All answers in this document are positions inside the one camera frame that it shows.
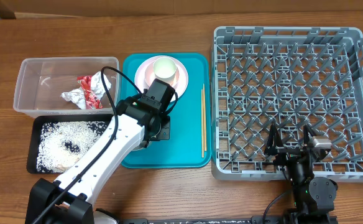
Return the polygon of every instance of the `teal cutting board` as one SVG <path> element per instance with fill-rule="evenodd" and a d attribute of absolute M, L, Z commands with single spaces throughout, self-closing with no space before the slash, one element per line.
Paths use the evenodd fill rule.
<path fill-rule="evenodd" d="M 123 72 L 134 80 L 137 68 L 148 58 L 168 55 L 187 69 L 188 86 L 170 115 L 170 139 L 152 142 L 147 149 L 132 151 L 122 161 L 127 168 L 203 167 L 211 158 L 211 114 L 209 99 L 209 66 L 198 53 L 134 54 L 125 59 Z M 205 84 L 207 151 L 201 155 L 201 90 Z M 136 94 L 126 80 L 121 83 L 121 99 Z"/>

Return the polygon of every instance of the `pair of chopsticks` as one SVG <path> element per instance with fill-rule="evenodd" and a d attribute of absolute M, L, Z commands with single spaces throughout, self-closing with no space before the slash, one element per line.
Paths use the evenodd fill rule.
<path fill-rule="evenodd" d="M 201 128 L 202 128 L 202 158 L 206 152 L 206 106 L 205 106 L 205 84 L 201 90 Z"/>

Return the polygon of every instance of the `dish rack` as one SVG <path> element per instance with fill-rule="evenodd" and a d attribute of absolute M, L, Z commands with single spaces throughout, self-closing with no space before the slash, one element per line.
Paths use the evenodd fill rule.
<path fill-rule="evenodd" d="M 306 124 L 332 141 L 331 153 L 313 164 L 316 176 L 363 182 L 359 29 L 218 27 L 211 57 L 215 178 L 283 179 L 264 155 L 275 123 L 286 146 L 303 142 Z"/>

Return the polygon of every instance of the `snack wrapper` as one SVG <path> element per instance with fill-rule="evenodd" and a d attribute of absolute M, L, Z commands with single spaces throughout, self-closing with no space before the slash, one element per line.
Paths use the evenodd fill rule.
<path fill-rule="evenodd" d="M 93 76 L 88 75 L 77 78 L 78 83 L 81 85 L 78 89 L 64 92 L 61 97 L 66 101 L 72 101 L 80 109 L 101 109 L 103 108 L 100 99 L 104 96 L 103 83 L 101 82 L 100 72 Z M 111 88 L 111 83 L 108 81 L 107 76 L 104 75 L 104 81 L 108 89 Z"/>

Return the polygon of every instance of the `cup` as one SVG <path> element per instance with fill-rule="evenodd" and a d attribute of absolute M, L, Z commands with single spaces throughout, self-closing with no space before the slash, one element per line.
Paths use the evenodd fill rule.
<path fill-rule="evenodd" d="M 154 75 L 161 81 L 172 84 L 176 75 L 176 63 L 170 57 L 160 57 L 153 64 Z"/>

